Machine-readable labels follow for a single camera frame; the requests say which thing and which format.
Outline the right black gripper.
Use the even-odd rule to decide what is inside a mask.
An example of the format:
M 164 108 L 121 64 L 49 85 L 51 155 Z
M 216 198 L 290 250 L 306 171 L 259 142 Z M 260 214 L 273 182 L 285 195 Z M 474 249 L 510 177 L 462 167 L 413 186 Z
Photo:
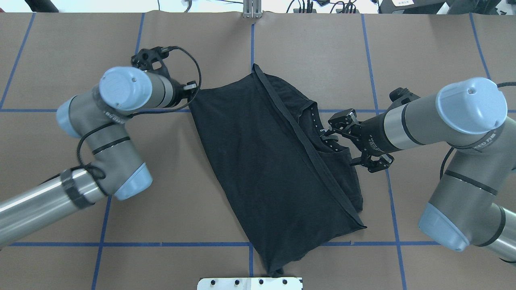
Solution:
M 360 141 L 366 152 L 375 157 L 393 153 L 394 145 L 385 132 L 385 117 L 372 117 L 361 122 L 356 115 L 353 108 L 335 113 L 328 119 L 327 136 L 338 134 L 351 141 Z

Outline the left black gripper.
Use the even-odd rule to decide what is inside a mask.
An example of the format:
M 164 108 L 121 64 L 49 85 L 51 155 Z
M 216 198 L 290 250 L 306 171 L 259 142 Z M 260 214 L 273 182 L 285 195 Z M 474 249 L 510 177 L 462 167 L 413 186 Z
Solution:
M 199 86 L 196 81 L 189 81 L 187 84 L 180 84 L 175 79 L 170 79 L 170 83 L 173 87 L 173 97 L 169 102 L 169 107 L 175 107 L 183 99 L 196 96 L 199 90 Z

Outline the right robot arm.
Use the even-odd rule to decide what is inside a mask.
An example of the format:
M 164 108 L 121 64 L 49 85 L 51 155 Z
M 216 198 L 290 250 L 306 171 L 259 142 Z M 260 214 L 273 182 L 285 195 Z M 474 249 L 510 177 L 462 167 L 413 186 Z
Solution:
M 514 85 L 474 77 L 428 97 L 396 88 L 386 112 L 365 121 L 352 108 L 335 113 L 321 139 L 328 145 L 337 135 L 349 139 L 361 152 L 350 165 L 371 173 L 388 169 L 394 152 L 447 143 L 449 164 L 441 164 L 418 228 L 450 250 L 477 246 L 514 266 L 515 213 L 494 202 L 515 173 L 515 121 L 500 90 Z

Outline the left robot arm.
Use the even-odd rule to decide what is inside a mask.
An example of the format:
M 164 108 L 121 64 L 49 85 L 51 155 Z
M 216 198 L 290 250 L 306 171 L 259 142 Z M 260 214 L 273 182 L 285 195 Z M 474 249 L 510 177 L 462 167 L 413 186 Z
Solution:
M 192 101 L 201 80 L 180 84 L 156 71 L 109 68 L 98 84 L 57 110 L 56 120 L 79 139 L 78 166 L 1 203 L 1 247 L 5 248 L 105 197 L 130 198 L 152 183 L 125 125 L 139 114 L 177 111 Z

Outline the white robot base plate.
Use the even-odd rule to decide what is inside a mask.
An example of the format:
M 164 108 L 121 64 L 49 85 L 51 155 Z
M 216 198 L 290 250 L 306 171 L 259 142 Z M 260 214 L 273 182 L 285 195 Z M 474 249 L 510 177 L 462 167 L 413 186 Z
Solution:
M 302 290 L 302 278 L 203 278 L 197 290 Z

